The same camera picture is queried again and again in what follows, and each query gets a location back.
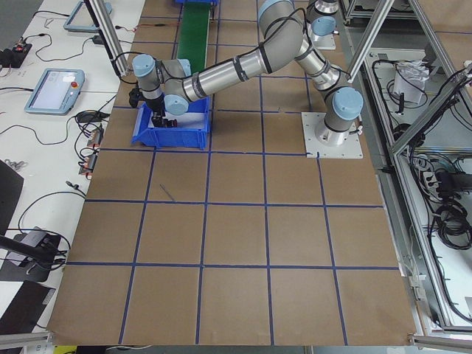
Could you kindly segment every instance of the tablet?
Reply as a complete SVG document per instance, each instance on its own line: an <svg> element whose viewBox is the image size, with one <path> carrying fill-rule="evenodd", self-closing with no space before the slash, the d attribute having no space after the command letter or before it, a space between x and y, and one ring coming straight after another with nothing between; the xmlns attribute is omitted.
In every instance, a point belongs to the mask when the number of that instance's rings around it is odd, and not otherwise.
<svg viewBox="0 0 472 354"><path fill-rule="evenodd" d="M111 4L109 2L105 3L105 8L110 14ZM83 1L78 2L63 27L66 31L71 32L97 32L94 21L91 19L87 6Z"/></svg>
<svg viewBox="0 0 472 354"><path fill-rule="evenodd" d="M24 110L34 114L67 114L74 106L85 82L76 69L46 69Z"/></svg>

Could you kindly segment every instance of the green conveyor belt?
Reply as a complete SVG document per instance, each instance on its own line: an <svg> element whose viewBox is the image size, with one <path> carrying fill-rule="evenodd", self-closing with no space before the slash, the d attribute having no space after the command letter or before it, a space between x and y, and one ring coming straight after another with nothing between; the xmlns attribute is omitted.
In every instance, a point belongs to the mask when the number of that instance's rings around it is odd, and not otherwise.
<svg viewBox="0 0 472 354"><path fill-rule="evenodd" d="M210 4L186 2L178 40L178 59L188 59L192 73L205 69Z"/></svg>

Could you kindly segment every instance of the blue crate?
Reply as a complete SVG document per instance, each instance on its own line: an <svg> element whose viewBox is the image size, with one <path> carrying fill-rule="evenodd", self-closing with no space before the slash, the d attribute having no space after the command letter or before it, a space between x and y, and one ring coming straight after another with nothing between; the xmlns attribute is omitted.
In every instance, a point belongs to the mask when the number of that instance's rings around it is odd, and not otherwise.
<svg viewBox="0 0 472 354"><path fill-rule="evenodd" d="M213 5L218 5L219 0L176 0L178 4L184 4L186 2L206 2Z"/></svg>
<svg viewBox="0 0 472 354"><path fill-rule="evenodd" d="M209 132L209 98L189 104L186 114L176 117L177 128L154 128L150 123L152 110L143 103L138 110L132 142L142 142L157 148L186 147L200 148L207 145Z"/></svg>

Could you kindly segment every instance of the white mounting plate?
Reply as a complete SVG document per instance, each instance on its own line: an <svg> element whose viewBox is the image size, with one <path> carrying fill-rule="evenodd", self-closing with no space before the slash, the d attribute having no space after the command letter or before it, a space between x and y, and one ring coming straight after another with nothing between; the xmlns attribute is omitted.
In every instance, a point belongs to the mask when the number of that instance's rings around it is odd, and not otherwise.
<svg viewBox="0 0 472 354"><path fill-rule="evenodd" d="M320 37L319 40L313 42L313 45L320 50L335 50L336 49L336 42L334 41L334 35L324 35Z"/></svg>
<svg viewBox="0 0 472 354"><path fill-rule="evenodd" d="M318 112L302 112L303 135L305 136L305 149L307 157L320 159L362 159L361 143L359 135L352 134L347 137L343 145L338 147L330 147L322 144L315 137L316 124L325 118L326 113Z"/></svg>

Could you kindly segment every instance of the light blue joint cap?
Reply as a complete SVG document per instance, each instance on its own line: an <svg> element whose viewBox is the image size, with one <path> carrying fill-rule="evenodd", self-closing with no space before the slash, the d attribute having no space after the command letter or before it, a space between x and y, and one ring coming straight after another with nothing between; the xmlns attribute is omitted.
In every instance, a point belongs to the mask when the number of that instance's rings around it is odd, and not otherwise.
<svg viewBox="0 0 472 354"><path fill-rule="evenodd" d="M290 2L292 4L292 6L294 5L294 2L292 0L265 0L264 4L259 9L259 15L257 16L257 22L260 21L260 18L263 15L264 11L266 11L273 4L276 4L277 2L281 2L281 1Z"/></svg>
<svg viewBox="0 0 472 354"><path fill-rule="evenodd" d="M336 19L331 16L319 17L313 21L311 29L315 35L319 35L320 37L323 35L329 35L336 29Z"/></svg>
<svg viewBox="0 0 472 354"><path fill-rule="evenodd" d="M177 59L182 65L182 69L184 70L185 76L190 76L192 74L192 69L190 68L190 62L188 59Z"/></svg>
<svg viewBox="0 0 472 354"><path fill-rule="evenodd" d="M174 116L181 116L189 110L189 103L177 94L166 94L164 104L165 110Z"/></svg>
<svg viewBox="0 0 472 354"><path fill-rule="evenodd" d="M333 109L344 120L353 120L361 114L364 98L352 87L343 87L335 92Z"/></svg>
<svg viewBox="0 0 472 354"><path fill-rule="evenodd" d="M140 54L133 59L134 76L144 77L154 70L156 61L148 54Z"/></svg>

